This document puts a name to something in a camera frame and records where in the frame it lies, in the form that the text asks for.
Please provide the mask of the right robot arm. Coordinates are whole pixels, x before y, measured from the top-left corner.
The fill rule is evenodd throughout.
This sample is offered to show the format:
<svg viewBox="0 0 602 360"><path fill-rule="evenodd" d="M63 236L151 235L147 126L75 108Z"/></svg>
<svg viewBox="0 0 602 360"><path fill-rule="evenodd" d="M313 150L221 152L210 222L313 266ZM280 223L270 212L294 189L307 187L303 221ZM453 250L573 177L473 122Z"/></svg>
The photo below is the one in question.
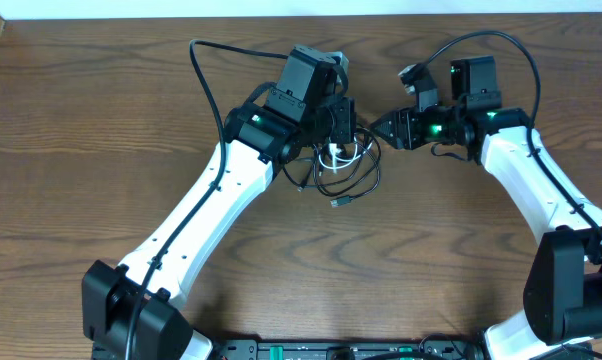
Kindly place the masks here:
<svg viewBox="0 0 602 360"><path fill-rule="evenodd" d="M487 328L487 359L542 359L589 354L602 337L602 210L552 159L520 108L505 108L491 56L451 63L454 103L439 101L423 63L399 78L412 107L374 122L375 135L400 150L459 145L504 187L538 245L523 293L523 308Z"/></svg>

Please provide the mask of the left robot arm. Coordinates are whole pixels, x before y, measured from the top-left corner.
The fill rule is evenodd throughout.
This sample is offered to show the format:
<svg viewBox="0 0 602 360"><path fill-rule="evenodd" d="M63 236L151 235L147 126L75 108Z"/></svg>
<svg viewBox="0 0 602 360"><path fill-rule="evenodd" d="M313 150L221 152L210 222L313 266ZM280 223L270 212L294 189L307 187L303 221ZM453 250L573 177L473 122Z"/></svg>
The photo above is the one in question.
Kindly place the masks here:
<svg viewBox="0 0 602 360"><path fill-rule="evenodd" d="M351 143L348 59L296 45L276 82L222 117L201 176L166 220L115 267L97 260L82 284L83 332L96 359L207 359L212 341L182 315L197 276L245 208L301 150Z"/></svg>

